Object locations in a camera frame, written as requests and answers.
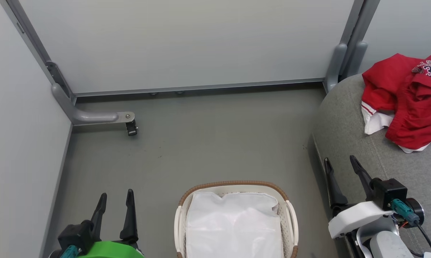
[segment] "white fabric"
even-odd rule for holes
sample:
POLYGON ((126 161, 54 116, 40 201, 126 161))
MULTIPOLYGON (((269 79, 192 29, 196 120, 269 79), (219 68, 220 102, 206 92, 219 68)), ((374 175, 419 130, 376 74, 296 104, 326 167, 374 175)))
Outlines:
POLYGON ((187 257, 283 258, 277 209, 268 194, 195 193, 187 212, 187 257))
MULTIPOLYGON (((369 104, 365 102, 361 102, 361 113, 363 115, 363 121, 365 121, 365 134, 374 134, 377 131, 384 128, 384 126, 389 127, 394 120, 394 115, 388 115, 381 112, 376 111, 369 104)), ((412 152, 421 152, 423 151, 429 144, 426 146, 420 147, 417 150, 408 149, 399 145, 399 147, 405 153, 412 152)))

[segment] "white plastic basket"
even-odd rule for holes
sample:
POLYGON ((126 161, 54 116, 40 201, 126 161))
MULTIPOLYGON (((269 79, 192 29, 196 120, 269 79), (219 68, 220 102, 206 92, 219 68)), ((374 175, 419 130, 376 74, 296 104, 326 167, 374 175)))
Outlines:
POLYGON ((278 214, 281 218, 284 258, 297 257, 297 215, 286 193, 275 184, 263 181, 224 181, 195 186, 182 196, 174 218, 174 243, 176 245, 177 258, 186 258, 186 215, 193 199, 193 194, 199 191, 213 192, 219 196, 236 192, 256 192, 269 194, 276 198, 279 203, 278 214))

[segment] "gray sofa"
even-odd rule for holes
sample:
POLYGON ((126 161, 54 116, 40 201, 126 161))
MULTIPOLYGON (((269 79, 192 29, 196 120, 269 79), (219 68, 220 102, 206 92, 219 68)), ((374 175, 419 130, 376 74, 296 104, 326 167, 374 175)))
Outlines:
MULTIPOLYGON (((320 161, 330 159, 349 203, 365 200, 349 155, 355 155, 372 178, 395 178, 403 183, 408 188, 408 197, 422 204, 423 228, 431 239, 431 144, 422 152, 406 154, 384 137, 386 129, 365 135, 360 106, 364 87, 361 75, 354 75, 335 86, 322 102, 312 132, 320 161)), ((431 252, 417 228, 401 229, 400 235, 413 251, 431 252)))

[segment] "black caster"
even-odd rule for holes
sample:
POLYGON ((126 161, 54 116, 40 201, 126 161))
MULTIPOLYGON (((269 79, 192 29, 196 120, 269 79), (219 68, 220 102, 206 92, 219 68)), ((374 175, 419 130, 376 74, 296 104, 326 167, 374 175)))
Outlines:
POLYGON ((128 131, 128 136, 136 135, 137 129, 139 129, 136 124, 135 120, 132 120, 131 122, 126 123, 126 130, 128 131))

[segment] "white partition panel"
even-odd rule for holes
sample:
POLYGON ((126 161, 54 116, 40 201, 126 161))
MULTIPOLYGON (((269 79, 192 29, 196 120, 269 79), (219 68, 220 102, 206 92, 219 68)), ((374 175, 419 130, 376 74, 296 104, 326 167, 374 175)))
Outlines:
POLYGON ((359 72, 396 53, 431 54, 431 0, 381 0, 363 38, 368 49, 359 72))
POLYGON ((74 93, 322 80, 353 0, 20 0, 74 93))
POLYGON ((71 123, 0 3, 0 258, 38 258, 71 123))

